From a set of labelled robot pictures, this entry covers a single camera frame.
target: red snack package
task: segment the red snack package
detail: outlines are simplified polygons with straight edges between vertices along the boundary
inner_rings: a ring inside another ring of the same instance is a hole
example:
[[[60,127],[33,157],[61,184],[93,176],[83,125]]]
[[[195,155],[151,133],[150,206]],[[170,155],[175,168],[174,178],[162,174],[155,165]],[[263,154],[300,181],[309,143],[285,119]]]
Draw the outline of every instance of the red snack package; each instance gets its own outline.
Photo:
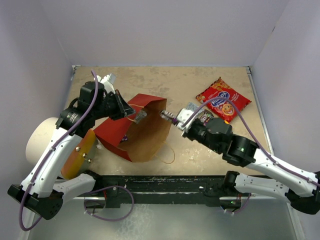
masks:
[[[221,77],[214,83],[210,85],[204,92],[197,95],[195,98],[200,102],[204,103],[205,101],[215,98],[215,97],[224,97],[230,99],[235,106],[241,112],[245,106],[247,106],[251,101],[240,93],[236,92],[228,84],[226,84]],[[214,100],[206,105],[213,113],[217,114],[223,120],[231,122],[237,116],[237,113],[234,107],[226,102],[225,100]]]

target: robot end effector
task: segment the robot end effector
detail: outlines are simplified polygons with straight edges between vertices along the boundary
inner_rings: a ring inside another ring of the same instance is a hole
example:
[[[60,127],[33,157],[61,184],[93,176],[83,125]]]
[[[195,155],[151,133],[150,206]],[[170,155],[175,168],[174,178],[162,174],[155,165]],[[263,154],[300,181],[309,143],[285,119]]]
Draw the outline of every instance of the robot end effector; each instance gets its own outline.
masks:
[[[93,108],[75,130],[76,135],[83,138],[88,130],[94,127],[95,121],[98,119],[109,117],[112,120],[118,120],[135,113],[135,110],[122,98],[120,92],[114,90],[112,85],[106,85],[108,83],[108,81],[105,81],[104,84],[98,83],[98,94]],[[60,117],[56,122],[57,128],[70,129],[88,109],[94,97],[94,92],[95,82],[86,82],[81,87],[79,97],[72,100],[69,107],[60,113]]]
[[[253,157],[258,145],[254,141],[233,134],[232,126],[219,117],[211,119],[206,126],[196,116],[187,122],[193,113],[183,108],[176,117],[165,110],[160,116],[182,130],[182,137],[196,140],[215,153],[223,154],[222,159],[229,164],[245,167],[255,161]]]

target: snack package label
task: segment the snack package label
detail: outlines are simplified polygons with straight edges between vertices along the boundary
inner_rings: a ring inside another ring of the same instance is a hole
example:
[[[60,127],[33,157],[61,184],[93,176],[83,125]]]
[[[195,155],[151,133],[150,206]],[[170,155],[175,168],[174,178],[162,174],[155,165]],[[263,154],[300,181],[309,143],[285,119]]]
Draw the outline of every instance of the snack package label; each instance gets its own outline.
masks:
[[[197,95],[195,98],[200,103],[204,103],[205,101],[215,97],[230,99],[240,112],[245,108],[245,106],[251,103],[249,99],[245,98],[231,88],[228,84],[226,84],[221,77],[219,77],[217,81],[211,84],[210,87]],[[208,103],[207,107],[227,122],[231,122],[237,116],[234,107],[223,99],[214,100]]]
[[[213,119],[214,116],[212,115],[211,112],[209,112],[208,110],[204,110],[203,115],[200,117],[200,121],[203,123],[203,125],[207,125],[207,123]]]

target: white enclosure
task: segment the white enclosure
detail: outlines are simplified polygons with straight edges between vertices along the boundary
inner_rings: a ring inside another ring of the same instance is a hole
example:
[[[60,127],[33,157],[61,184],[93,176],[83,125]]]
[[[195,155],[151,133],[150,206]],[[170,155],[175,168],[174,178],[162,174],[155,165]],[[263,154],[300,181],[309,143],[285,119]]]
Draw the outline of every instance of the white enclosure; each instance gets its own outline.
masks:
[[[7,189],[31,170],[27,141],[63,108],[72,65],[252,66],[275,155],[320,171],[319,26],[319,0],[0,0],[1,239],[19,236]],[[320,215],[300,219],[319,239]]]

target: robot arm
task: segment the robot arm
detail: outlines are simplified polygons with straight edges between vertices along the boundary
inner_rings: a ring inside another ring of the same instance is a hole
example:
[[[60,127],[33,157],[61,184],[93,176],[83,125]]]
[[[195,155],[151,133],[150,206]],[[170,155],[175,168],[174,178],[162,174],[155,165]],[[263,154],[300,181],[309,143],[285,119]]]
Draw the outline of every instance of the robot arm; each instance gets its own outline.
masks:
[[[162,111],[160,115],[182,130],[184,138],[196,140],[222,154],[222,159],[229,164],[253,169],[271,178],[252,177],[229,171],[225,176],[225,187],[239,193],[279,198],[291,203],[298,211],[308,214],[316,214],[320,210],[320,188],[313,184],[320,182],[320,172],[302,170],[269,154],[275,160],[271,161],[255,142],[233,134],[232,126],[221,118],[211,119],[206,126],[196,117],[187,122],[193,113],[183,108],[177,116],[167,111]],[[307,180],[292,173],[299,173]]]
[[[81,174],[63,183],[55,183],[68,157],[73,151],[79,151],[78,144],[88,130],[95,125],[95,121],[106,117],[117,120],[135,113],[135,110],[121,97],[119,91],[114,89],[112,83],[115,79],[112,74],[103,79],[101,77],[97,79],[99,81],[97,97],[83,121],[52,149],[53,143],[64,136],[89,108],[96,89],[94,81],[86,82],[81,87],[79,97],[61,112],[51,141],[31,173],[20,185],[11,185],[8,190],[8,194],[19,203],[23,202],[27,192],[24,206],[46,220],[53,218],[68,200],[91,191],[95,186],[98,176],[93,172]],[[37,176],[32,181],[36,171],[38,171]]]

